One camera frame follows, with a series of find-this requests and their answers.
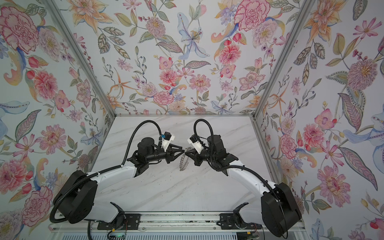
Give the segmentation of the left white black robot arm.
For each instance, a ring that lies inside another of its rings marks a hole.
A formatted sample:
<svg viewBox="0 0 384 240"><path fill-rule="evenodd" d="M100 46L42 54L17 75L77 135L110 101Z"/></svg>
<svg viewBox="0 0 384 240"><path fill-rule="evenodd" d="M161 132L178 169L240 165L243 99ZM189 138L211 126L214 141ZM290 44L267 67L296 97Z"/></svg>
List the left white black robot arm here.
<svg viewBox="0 0 384 240"><path fill-rule="evenodd" d="M115 228L122 226L126 220L125 211L113 201L96 202L96 195L123 180L140 176L150 165L162 160L169 164L184 152L181 146L173 145L169 140L155 144L154 139L144 138L133 155L125 157L123 164L94 173L75 171L53 201L50 222L76 224L85 220L104 222Z"/></svg>

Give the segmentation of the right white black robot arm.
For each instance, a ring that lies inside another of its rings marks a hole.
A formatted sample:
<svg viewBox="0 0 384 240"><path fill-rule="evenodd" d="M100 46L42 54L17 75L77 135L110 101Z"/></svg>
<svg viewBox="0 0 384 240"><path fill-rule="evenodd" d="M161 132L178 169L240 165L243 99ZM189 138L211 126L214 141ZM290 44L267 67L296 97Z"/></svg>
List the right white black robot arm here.
<svg viewBox="0 0 384 240"><path fill-rule="evenodd" d="M207 140L208 145L204 146L198 136L191 136L188 142L193 148L186 156L194 160L195 166L207 162L213 170L238 181L256 197L254 205L243 203L233 210L230 225L241 229L247 224L263 225L276 237L287 235L302 219L289 186L269 182L246 167L238 157L227 152L221 136L213 135Z"/></svg>

